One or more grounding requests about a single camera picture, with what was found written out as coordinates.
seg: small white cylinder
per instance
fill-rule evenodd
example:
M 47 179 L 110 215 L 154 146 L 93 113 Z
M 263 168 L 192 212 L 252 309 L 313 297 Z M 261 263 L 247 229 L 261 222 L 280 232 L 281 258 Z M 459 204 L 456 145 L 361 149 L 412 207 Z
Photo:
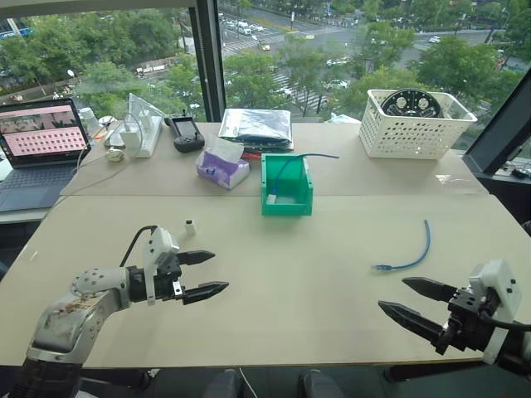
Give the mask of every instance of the small white cylinder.
M 196 222 L 194 220 L 186 220 L 184 222 L 184 229 L 186 230 L 187 235 L 196 235 Z

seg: laptop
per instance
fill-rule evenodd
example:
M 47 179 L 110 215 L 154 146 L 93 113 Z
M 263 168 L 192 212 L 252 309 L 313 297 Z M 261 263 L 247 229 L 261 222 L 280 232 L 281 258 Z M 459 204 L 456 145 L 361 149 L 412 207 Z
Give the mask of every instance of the laptop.
M 0 147 L 13 168 L 0 183 L 0 211 L 53 206 L 90 151 L 70 98 L 0 106 Z

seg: laptop screen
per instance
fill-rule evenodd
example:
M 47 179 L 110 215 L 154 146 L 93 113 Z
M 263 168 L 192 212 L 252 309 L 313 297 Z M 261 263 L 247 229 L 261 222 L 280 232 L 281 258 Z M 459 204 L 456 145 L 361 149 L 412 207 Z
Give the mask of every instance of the laptop screen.
M 13 167 L 75 162 L 90 150 L 71 99 L 0 107 L 0 146 Z

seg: green plastic bin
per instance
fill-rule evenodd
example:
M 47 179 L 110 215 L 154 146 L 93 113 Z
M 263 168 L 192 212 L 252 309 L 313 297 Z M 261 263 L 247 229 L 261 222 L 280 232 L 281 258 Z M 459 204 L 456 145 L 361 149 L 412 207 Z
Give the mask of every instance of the green plastic bin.
M 297 155 L 262 154 L 261 199 L 263 216 L 311 216 L 314 184 L 305 158 L 288 163 L 280 175 L 276 201 L 267 203 L 280 169 Z

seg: tissue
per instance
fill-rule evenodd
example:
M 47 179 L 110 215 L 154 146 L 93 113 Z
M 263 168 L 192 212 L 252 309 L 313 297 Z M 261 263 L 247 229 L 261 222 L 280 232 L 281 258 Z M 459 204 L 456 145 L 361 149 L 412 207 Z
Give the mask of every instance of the tissue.
M 217 138 L 196 160 L 197 174 L 220 187 L 232 189 L 249 175 L 249 163 L 241 160 L 243 145 Z

